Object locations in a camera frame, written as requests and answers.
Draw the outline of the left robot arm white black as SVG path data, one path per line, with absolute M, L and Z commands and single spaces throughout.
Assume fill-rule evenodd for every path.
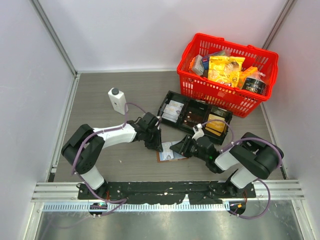
M 137 120 L 126 120 L 123 124 L 92 128 L 81 125 L 61 149 L 61 155 L 72 166 L 71 173 L 77 173 L 87 184 L 89 193 L 95 199 L 107 196 L 108 182 L 100 174 L 96 162 L 105 148 L 122 143 L 143 141 L 149 150 L 162 152 L 161 117 L 150 112 Z

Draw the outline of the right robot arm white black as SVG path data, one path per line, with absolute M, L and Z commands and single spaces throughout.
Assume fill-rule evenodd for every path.
M 194 138 L 186 135 L 170 149 L 186 158 L 196 157 L 205 162 L 215 174 L 221 174 L 232 166 L 241 165 L 225 182 L 226 193 L 233 198 L 243 193 L 251 182 L 266 180 L 277 169 L 284 158 L 276 145 L 247 132 L 229 147 L 218 151 L 207 136 Z

